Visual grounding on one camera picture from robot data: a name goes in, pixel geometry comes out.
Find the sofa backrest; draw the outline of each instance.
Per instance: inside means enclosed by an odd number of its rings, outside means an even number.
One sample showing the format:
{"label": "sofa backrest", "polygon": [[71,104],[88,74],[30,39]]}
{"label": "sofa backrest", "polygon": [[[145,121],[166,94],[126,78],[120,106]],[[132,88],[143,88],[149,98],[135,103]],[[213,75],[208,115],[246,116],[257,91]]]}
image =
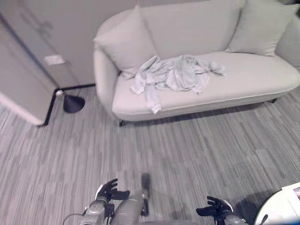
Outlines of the sofa backrest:
{"label": "sofa backrest", "polygon": [[[141,7],[141,14],[159,56],[168,59],[225,50],[244,2],[210,0]],[[101,25],[98,35],[118,25],[130,13],[128,10],[112,16]]]}

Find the crumpled cloth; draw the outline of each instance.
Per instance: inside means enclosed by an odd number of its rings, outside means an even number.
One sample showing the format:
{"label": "crumpled cloth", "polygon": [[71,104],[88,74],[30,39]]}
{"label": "crumpled cloth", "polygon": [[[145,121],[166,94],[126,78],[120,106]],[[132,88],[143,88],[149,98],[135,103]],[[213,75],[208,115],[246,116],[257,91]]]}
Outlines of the crumpled cloth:
{"label": "crumpled cloth", "polygon": [[167,60],[154,56],[139,68],[131,90],[138,95],[145,92],[147,107],[156,114],[161,110],[156,90],[192,90],[201,94],[209,82],[210,72],[226,76],[224,66],[196,56],[181,55]]}

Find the throw pillow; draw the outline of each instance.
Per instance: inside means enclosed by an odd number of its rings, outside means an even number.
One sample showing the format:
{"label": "throw pillow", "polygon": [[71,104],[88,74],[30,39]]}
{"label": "throw pillow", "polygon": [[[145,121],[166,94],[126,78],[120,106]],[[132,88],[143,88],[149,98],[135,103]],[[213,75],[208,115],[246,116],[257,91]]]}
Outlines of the throw pillow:
{"label": "throw pillow", "polygon": [[247,0],[226,52],[274,56],[295,8],[275,0]]}
{"label": "throw pillow", "polygon": [[94,41],[115,62],[126,79],[135,77],[140,66],[156,55],[138,6],[126,20]]}

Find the light switch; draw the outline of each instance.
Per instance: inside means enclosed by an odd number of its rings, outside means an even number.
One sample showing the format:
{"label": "light switch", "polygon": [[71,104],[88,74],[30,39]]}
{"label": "light switch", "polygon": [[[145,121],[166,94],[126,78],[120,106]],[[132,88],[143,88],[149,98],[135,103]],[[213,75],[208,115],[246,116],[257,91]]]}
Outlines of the light switch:
{"label": "light switch", "polygon": [[61,65],[66,63],[61,55],[49,55],[44,58],[45,62],[49,65]]}

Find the sofa leg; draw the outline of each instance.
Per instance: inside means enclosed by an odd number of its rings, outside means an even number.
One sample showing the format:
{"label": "sofa leg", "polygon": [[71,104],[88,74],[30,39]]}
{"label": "sofa leg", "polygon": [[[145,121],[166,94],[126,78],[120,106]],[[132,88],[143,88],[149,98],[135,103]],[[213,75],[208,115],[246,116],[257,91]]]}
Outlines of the sofa leg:
{"label": "sofa leg", "polygon": [[119,120],[119,127],[122,127],[125,124],[123,120]]}
{"label": "sofa leg", "polygon": [[278,98],[271,100],[271,103],[275,103],[277,101]]}

